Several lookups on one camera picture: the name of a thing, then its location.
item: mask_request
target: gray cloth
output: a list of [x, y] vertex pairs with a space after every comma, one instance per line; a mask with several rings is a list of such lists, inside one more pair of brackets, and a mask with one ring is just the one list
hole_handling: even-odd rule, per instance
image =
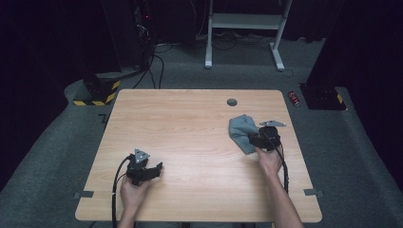
[[240, 147], [245, 154], [255, 152], [255, 146], [249, 143], [249, 135], [259, 133], [255, 121], [245, 114], [229, 121], [229, 137]]

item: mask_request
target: yellow black hazard tape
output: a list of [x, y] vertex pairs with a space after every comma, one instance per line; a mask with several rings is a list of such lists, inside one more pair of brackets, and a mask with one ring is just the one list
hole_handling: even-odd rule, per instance
[[105, 92], [105, 98], [99, 99], [99, 100], [91, 100], [91, 99], [73, 99], [73, 102], [75, 105], [78, 106], [87, 106], [87, 105], [97, 105], [97, 106], [103, 106], [103, 105], [110, 105], [110, 103], [113, 101], [113, 99], [116, 96], [116, 91], [118, 89], [119, 84], [121, 81], [117, 81], [113, 83], [113, 85], [110, 87], [110, 90], [108, 89]]

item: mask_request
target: white shelf leg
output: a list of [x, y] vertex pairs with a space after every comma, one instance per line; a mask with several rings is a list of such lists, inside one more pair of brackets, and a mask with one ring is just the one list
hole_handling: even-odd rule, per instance
[[270, 43], [270, 49], [272, 50], [273, 57], [275, 59], [276, 67], [277, 67], [278, 71], [285, 70], [284, 64], [281, 60], [281, 57], [279, 56], [278, 45], [279, 45], [279, 41], [281, 40], [282, 33], [284, 32], [285, 23], [287, 22], [288, 13], [290, 11], [292, 3], [293, 3], [293, 0], [287, 1], [287, 5], [285, 6], [284, 13], [282, 14], [281, 20], [278, 25], [278, 33], [276, 35], [275, 43]]
[[205, 68], [213, 66], [213, 49], [212, 49], [212, 36], [213, 36], [213, 0], [210, 0], [210, 9], [208, 13], [208, 33], [207, 45], [205, 49]]

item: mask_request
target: table top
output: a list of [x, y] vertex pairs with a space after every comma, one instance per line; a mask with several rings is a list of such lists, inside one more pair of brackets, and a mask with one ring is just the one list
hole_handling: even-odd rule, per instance
[[[238, 104], [230, 106], [228, 99]], [[111, 220], [112, 184], [122, 160], [138, 148], [150, 155], [147, 167], [163, 162], [136, 220], [272, 221], [258, 155], [245, 155], [228, 134], [229, 120], [246, 114], [276, 120], [289, 172], [289, 195], [304, 222], [321, 212], [312, 189], [284, 98], [276, 90], [123, 89], [76, 211], [79, 220]], [[278, 175], [283, 180], [282, 169]], [[117, 194], [117, 218], [123, 207]]]

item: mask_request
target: human hand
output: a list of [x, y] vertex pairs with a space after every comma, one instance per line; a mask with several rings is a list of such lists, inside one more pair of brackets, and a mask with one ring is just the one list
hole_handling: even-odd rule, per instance
[[124, 204], [124, 212], [135, 216], [137, 210], [142, 205], [146, 191], [151, 181], [145, 181], [141, 186], [135, 186], [131, 183], [131, 179], [124, 176], [121, 185], [121, 198]]
[[[255, 150], [258, 152], [259, 165], [264, 174], [268, 177], [277, 176], [282, 163], [276, 149], [272, 151], [263, 151], [262, 149], [255, 147]], [[282, 146], [278, 147], [278, 151], [282, 156], [284, 156]]]

